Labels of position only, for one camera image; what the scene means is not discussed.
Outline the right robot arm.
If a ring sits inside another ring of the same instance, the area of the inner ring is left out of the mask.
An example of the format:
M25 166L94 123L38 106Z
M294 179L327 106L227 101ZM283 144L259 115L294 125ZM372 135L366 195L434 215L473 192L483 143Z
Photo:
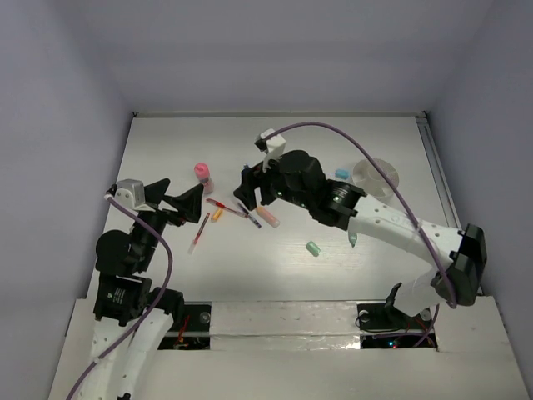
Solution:
M394 327L443 302L469 307L476 301L487 254L484 232L474 224L458 229L410 219L350 183L327 178L302 150L243 168L233 194L248 210L286 201L322 225L375 238L429 263L429 272L391 290L383 316Z

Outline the red gel pen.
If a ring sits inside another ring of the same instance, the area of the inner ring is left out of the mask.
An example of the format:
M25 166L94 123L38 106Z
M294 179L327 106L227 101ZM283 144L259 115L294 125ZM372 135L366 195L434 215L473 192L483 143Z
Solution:
M233 208L230 208L227 205L223 204L222 202L219 202L219 201L217 201L217 200L215 200L213 198L208 197L206 199L206 201L208 203L210 203L211 205L216 206L217 208L220 208L220 209L228 211L229 213L233 213L233 214L235 214L235 215L237 215L239 217L242 217L242 218L247 218L247 215L244 212L237 211L237 210L235 210Z

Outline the blue marker cap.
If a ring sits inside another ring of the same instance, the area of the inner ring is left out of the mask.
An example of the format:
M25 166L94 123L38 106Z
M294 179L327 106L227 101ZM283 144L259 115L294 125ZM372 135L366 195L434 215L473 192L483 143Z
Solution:
M335 171L335 176L337 178L347 180L351 176L351 174L346 169L338 168Z

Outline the dark red refill pen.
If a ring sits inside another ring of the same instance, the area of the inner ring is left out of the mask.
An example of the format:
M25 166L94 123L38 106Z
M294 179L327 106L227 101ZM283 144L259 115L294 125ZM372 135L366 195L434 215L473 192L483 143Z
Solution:
M201 237L201 235L202 235L202 233L203 233L203 231L205 229L205 226L207 225L207 222L210 219L210 216L211 216L211 214L209 212L207 212L205 217L203 218L202 223L200 224L200 227L198 228L198 231L197 231L195 237L192 239L192 243L191 243L190 247L188 248L188 253L189 254L193 254L194 249L195 249L196 245L198 244L199 239L200 239L200 237Z

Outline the orange marker cap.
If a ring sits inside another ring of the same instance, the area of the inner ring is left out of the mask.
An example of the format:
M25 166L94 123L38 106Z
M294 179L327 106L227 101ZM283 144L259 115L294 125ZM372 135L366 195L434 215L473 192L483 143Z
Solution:
M215 213L212 215L212 221L216 222L220 218L221 215L222 215L222 210L221 209L216 210Z

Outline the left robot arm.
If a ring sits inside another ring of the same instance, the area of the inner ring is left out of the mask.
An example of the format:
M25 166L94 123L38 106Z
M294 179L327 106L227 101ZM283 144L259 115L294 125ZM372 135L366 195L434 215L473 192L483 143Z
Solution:
M199 221L203 186L172 197L170 183L124 179L106 191L105 200L132 226L97 240L91 361L70 399L133 399L163 337L183 322L183 295L168 287L174 260L162 234L168 225Z

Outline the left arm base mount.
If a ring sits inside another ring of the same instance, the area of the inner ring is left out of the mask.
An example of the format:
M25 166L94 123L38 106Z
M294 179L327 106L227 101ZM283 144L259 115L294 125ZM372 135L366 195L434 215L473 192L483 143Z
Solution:
M179 322L175 322L160 342L159 350L208 350L211 343L212 305L186 303Z

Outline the blue gel pen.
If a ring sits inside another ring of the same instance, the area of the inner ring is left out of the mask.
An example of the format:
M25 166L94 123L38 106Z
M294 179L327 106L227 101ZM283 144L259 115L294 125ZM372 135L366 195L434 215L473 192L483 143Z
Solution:
M262 228L262 225L257 221L256 218L254 218L251 213L247 210L247 208L242 205L240 202L237 203L237 206L241 209L241 211L246 215L247 219L249 219L255 227Z

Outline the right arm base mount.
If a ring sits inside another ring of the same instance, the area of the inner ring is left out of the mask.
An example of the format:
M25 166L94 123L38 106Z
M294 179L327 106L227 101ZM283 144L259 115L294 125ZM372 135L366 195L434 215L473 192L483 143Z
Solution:
M429 308L409 317L385 303L357 305L355 325L362 349L438 348Z

